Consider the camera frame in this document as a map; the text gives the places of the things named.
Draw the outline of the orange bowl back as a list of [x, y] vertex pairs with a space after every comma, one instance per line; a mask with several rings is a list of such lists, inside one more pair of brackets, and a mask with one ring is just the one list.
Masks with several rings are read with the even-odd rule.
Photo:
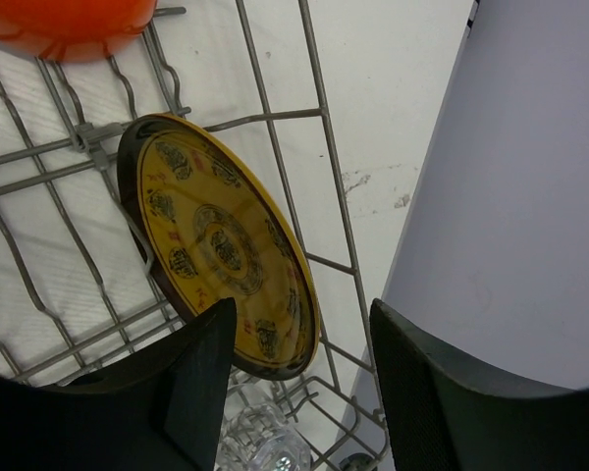
[[54, 62], [102, 60], [137, 40], [156, 7], [151, 0], [3, 0], [0, 47]]

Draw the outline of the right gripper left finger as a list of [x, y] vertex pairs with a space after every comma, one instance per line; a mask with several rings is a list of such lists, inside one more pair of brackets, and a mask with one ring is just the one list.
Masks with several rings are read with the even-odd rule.
[[211, 470], [237, 309], [181, 329], [66, 386], [0, 377], [0, 470]]

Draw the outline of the clear glass cup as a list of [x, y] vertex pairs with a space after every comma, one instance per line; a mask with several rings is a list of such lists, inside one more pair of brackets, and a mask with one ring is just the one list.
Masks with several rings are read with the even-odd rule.
[[215, 467], [239, 471], [307, 471], [308, 443], [260, 387], [246, 383], [227, 391]]

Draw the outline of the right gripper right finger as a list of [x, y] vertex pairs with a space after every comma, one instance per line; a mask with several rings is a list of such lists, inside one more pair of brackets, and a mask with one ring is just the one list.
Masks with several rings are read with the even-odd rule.
[[498, 368], [380, 299], [369, 326], [396, 469], [589, 470], [589, 387]]

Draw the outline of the grey wire dish rack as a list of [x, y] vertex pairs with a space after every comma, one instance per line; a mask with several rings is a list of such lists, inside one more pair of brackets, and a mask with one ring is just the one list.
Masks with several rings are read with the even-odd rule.
[[378, 470], [389, 454], [362, 256], [308, 1], [161, 1], [126, 49], [56, 64], [0, 43], [0, 375], [66, 385], [182, 326], [120, 205], [132, 120], [186, 118], [258, 177], [307, 258], [322, 311], [307, 370], [262, 388], [316, 470]]

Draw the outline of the yellow patterned plate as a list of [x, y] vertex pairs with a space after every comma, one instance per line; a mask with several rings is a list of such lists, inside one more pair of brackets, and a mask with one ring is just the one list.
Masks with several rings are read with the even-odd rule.
[[307, 369], [321, 327], [308, 262], [240, 157], [187, 120], [145, 115], [121, 136], [117, 185], [149, 274], [183, 319], [232, 298], [237, 368], [268, 381]]

